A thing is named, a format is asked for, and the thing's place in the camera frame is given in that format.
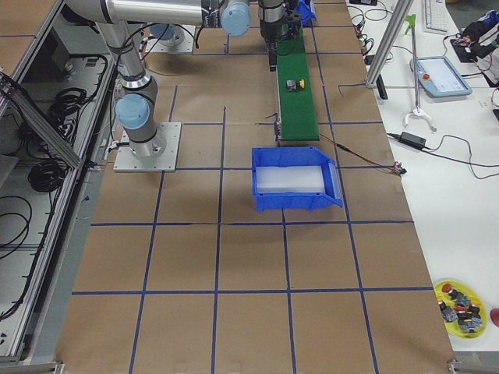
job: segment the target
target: green conveyor belt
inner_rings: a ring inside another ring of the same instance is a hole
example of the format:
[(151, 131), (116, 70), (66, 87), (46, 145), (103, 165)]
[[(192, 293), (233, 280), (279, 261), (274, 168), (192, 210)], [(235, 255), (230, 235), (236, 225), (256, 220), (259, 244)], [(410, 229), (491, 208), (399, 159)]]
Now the green conveyor belt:
[[(298, 40), (280, 41), (278, 51), (280, 54), (278, 56), (278, 85), (281, 139), (290, 141), (319, 140), (319, 125), (313, 106), (303, 31), (300, 30)], [(304, 79), (305, 88), (296, 92), (288, 92), (286, 87), (288, 79)]]

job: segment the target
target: power adapter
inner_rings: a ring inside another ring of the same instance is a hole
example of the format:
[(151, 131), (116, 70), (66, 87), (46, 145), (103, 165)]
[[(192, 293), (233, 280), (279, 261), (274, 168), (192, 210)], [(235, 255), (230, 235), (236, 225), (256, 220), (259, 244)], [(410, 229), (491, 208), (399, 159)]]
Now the power adapter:
[(400, 135), (398, 134), (388, 134), (392, 138), (398, 140), (399, 143), (403, 143), (407, 146), (410, 146), (412, 148), (415, 148), (417, 150), (422, 150), (423, 148), (426, 148), (426, 139), (413, 135), (409, 132), (401, 132)]

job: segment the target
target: yellow bowl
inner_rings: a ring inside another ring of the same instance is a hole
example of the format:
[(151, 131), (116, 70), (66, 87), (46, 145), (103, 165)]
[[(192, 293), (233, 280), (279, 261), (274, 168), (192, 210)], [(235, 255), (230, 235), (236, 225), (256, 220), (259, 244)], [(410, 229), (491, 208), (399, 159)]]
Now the yellow bowl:
[(458, 282), (456, 280), (444, 280), (441, 281), (439, 284), (435, 286), (435, 295), (437, 298), (441, 298), (445, 304), (448, 307), (451, 307), (454, 309), (455, 303), (454, 300), (451, 300), (451, 297), (448, 295), (447, 292), (442, 291), (442, 287), (444, 284), (450, 283), (452, 287), (455, 290), (458, 290), (468, 296), (469, 300), (473, 300), (477, 304), (480, 305), (480, 317), (482, 317), (483, 325), (481, 327), (478, 327), (476, 329), (476, 332), (474, 333), (462, 333), (461, 330), (459, 329), (458, 321), (454, 322), (446, 322), (445, 323), (445, 328), (447, 329), (447, 332), (454, 335), (455, 337), (462, 337), (465, 339), (473, 339), (475, 337), (479, 337), (483, 331), (487, 328), (487, 310), (485, 309), (485, 306), (483, 305), (482, 299), (479, 298), (479, 296), (468, 286), (464, 285), (461, 282)]

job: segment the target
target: blue object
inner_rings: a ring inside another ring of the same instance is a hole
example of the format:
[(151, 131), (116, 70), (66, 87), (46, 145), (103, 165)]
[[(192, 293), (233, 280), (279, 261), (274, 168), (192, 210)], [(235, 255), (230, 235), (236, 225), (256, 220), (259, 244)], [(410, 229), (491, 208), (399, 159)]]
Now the blue object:
[(170, 23), (152, 25), (149, 30), (160, 41), (169, 41), (175, 36), (175, 25)]
[[(411, 70), (414, 71), (412, 60), (409, 64)], [(466, 96), (473, 92), (458, 70), (445, 56), (419, 57), (417, 65), (419, 84), (430, 96)]]
[(305, 0), (299, 0), (295, 10), (302, 16), (302, 25), (304, 26), (312, 26), (312, 20), (317, 20), (313, 0), (310, 0), (310, 5), (307, 5)]
[(250, 28), (251, 11), (245, 2), (233, 2), (221, 15), (221, 26), (232, 37), (240, 37)]
[[(342, 191), (338, 182), (336, 163), (315, 146), (253, 148), (253, 196), (257, 210), (343, 207)], [(259, 193), (257, 188), (258, 167), (320, 166), (324, 180), (324, 192), (271, 192)]]
[(146, 99), (136, 93), (129, 93), (116, 104), (116, 116), (125, 129), (137, 130), (149, 118), (150, 109)]

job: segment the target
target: white mounting plate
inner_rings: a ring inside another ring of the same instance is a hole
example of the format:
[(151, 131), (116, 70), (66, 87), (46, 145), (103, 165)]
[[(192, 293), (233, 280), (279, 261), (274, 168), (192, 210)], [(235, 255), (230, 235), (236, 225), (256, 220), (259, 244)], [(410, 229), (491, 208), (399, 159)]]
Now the white mounting plate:
[[(166, 138), (166, 149), (159, 156), (138, 158), (128, 146), (118, 149), (115, 171), (144, 172), (144, 171), (175, 171), (177, 154), (179, 152), (180, 122), (160, 122), (157, 130)], [(123, 132), (121, 142), (129, 142), (129, 137)]]
[[(196, 35), (196, 27), (191, 25), (183, 25), (192, 35)], [(194, 40), (193, 38), (184, 31), (185, 37), (182, 43), (174, 47), (167, 47), (161, 42), (157, 42), (157, 39), (151, 39), (147, 42), (146, 53), (169, 53), (171, 55), (190, 55), (193, 53)]]

